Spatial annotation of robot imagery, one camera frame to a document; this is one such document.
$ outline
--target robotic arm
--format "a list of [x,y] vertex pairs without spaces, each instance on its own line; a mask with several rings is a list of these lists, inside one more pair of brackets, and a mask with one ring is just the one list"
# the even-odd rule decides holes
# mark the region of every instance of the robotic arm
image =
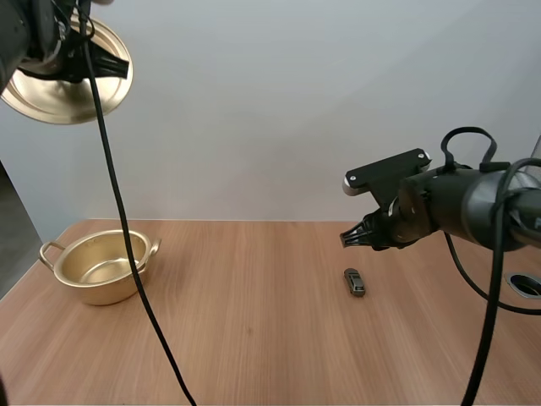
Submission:
[[[457,134],[478,133],[490,139],[490,148],[479,169],[455,162],[447,150]],[[491,162],[496,142],[483,129],[464,127],[442,141],[445,165],[428,171],[430,159],[423,150],[403,154],[353,169],[343,187],[348,195],[369,191],[380,208],[341,234],[344,247],[368,245],[374,250],[399,249],[414,244],[434,231],[445,232],[451,256],[466,282],[487,299],[483,330],[462,406],[473,404],[494,334],[498,307],[524,315],[541,310],[524,309],[499,301],[504,251],[526,244],[541,248],[541,184],[519,169],[541,167],[541,160]],[[493,250],[489,294],[466,274],[449,234]]]
[[[0,94],[16,69],[41,80],[79,83],[88,69],[81,44],[93,31],[72,27],[76,10],[88,19],[90,0],[0,0]],[[90,41],[95,76],[128,76],[128,62]]]
[[[486,134],[477,128],[451,132],[442,143],[446,156],[443,167],[427,170],[429,156],[417,149],[349,171],[343,181],[346,194],[369,191],[380,208],[341,234],[343,246],[401,249],[442,230],[493,250],[496,194],[510,164],[490,162],[496,143],[488,134],[491,147],[479,169],[454,162],[447,143],[464,132]],[[525,172],[517,172],[508,190],[511,198],[505,210],[511,221],[504,250],[525,244],[541,248],[541,183]]]

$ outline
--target gray floor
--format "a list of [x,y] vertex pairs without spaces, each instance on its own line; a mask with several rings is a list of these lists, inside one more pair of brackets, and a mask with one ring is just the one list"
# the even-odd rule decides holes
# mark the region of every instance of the gray floor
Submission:
[[0,165],[0,298],[37,260],[41,241]]

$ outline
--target pot handle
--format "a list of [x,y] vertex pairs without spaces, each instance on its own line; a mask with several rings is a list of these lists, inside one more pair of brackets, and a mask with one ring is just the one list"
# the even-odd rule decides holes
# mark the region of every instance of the pot handle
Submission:
[[43,264],[49,268],[51,271],[54,271],[54,265],[52,264],[52,262],[50,262],[47,257],[45,256],[45,251],[47,251],[47,249],[49,247],[56,247],[58,248],[59,250],[62,250],[64,251],[66,249],[66,247],[64,247],[62,244],[60,244],[58,241],[49,241],[48,243],[44,243],[41,248],[40,248],[40,261],[43,262]]
[[161,245],[161,239],[157,239],[156,241],[154,241],[154,244],[150,248],[150,256],[156,255],[156,253],[160,249],[160,245]]

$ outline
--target gold pot lid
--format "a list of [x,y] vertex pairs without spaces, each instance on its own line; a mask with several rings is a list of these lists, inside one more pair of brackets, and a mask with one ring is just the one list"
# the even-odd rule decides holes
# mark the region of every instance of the gold pot lid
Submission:
[[[76,19],[72,20],[78,29]],[[110,53],[129,61],[128,78],[98,78],[104,114],[117,108],[129,92],[134,79],[132,58],[118,36],[103,23],[93,20],[96,33],[92,41]],[[77,124],[96,118],[92,90],[88,80],[69,83],[61,80],[39,80],[16,71],[2,93],[2,99],[18,112],[44,123]]]

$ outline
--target wooden table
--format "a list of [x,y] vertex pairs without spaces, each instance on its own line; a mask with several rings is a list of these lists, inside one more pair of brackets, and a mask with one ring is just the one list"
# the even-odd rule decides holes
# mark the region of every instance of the wooden table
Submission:
[[[460,402],[485,301],[443,235],[404,250],[344,250],[347,226],[131,222],[163,238],[146,290],[200,404]],[[86,221],[59,240],[117,227]],[[486,288],[489,252],[460,241],[457,250]],[[524,249],[505,268],[539,265],[541,251]],[[361,272],[364,298],[347,291],[347,267]],[[506,283],[502,298],[539,307]],[[0,302],[0,320],[11,403],[186,403],[138,296],[84,305],[36,263]],[[540,318],[501,310],[478,403],[540,404],[539,343]]]

